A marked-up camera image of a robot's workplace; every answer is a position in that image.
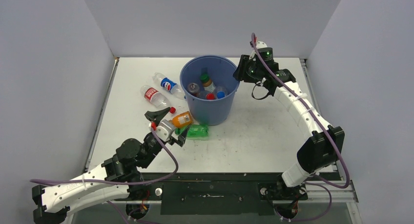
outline green bottle cap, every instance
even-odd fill
[[[200,76],[200,81],[201,81],[202,83],[206,83],[206,82],[208,82],[208,80],[210,80],[210,77],[208,76],[208,74],[202,74],[202,75]]]

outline orange bottle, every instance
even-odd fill
[[[193,118],[190,115],[190,112],[187,111],[185,113],[182,113],[178,116],[175,116],[172,120],[171,123],[176,127],[176,128],[182,128],[186,125],[190,125],[191,123],[193,123]]]

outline bottle label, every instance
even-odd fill
[[[149,101],[151,102],[152,96],[153,96],[155,93],[158,93],[158,91],[157,91],[157,90],[155,90],[155,88],[153,88],[153,87],[148,88],[148,90],[145,92],[144,97],[145,97],[145,99],[147,99],[147,100],[149,100]]]
[[[187,122],[189,122],[190,121],[190,116],[188,115],[188,114],[185,114],[184,116],[180,116],[179,118],[178,118],[178,122],[181,124],[181,125],[183,125],[183,124],[185,124],[185,123],[187,123]]]
[[[211,93],[213,93],[214,89],[216,89],[216,87],[214,86],[214,83],[211,83],[209,86],[204,87],[204,90],[207,90]]]
[[[165,89],[165,90],[167,90],[167,91],[169,91],[169,92],[171,92],[171,89],[173,88],[173,86],[175,86],[175,85],[177,85],[175,82],[173,82],[173,81],[171,81],[171,80],[169,80],[168,78],[164,78],[162,81],[161,81],[161,86]]]

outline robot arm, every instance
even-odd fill
[[[163,143],[177,143],[183,146],[186,141],[187,130],[183,131],[178,139],[172,137],[175,130],[167,120],[162,120],[170,108],[157,112],[147,112],[146,118],[151,121],[157,136]],[[137,167],[147,168],[161,151],[162,146],[150,132],[144,138],[144,143],[136,139],[125,140],[116,149],[116,154],[105,160],[101,165],[73,178],[75,183],[62,183],[55,186],[37,185],[32,188],[33,201],[38,206],[33,211],[36,224],[59,224],[66,216],[108,200],[139,199],[145,185],[113,185],[100,182],[85,182],[98,180],[109,182],[141,182],[143,179]]]
[[[323,133],[323,129],[319,127],[310,112],[322,123],[324,130],[332,137],[339,151],[342,150],[345,134],[341,127],[332,127],[329,122],[320,116],[306,99],[307,94],[301,91],[295,77],[289,70],[279,69],[279,64],[273,60],[272,48],[267,47],[262,41],[255,42],[259,54],[253,51],[250,56],[242,55],[233,77],[238,81],[255,83],[266,88],[269,91],[266,97],[269,95],[276,97],[290,113],[304,138],[307,139],[297,153],[297,160],[282,174],[283,181],[280,181],[284,187],[296,187],[318,170],[338,160],[332,145]],[[292,95],[282,84],[275,80],[258,59],[258,56],[261,56],[270,70],[298,97]],[[305,101],[310,107],[309,110],[299,101],[299,98]]]

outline green bottle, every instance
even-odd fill
[[[179,135],[181,134],[181,132],[183,132],[186,128],[177,128],[175,129],[175,134]],[[187,139],[190,140],[207,140],[208,139],[208,126],[207,125],[196,125],[196,124],[191,124],[190,129],[188,130],[187,133]]]

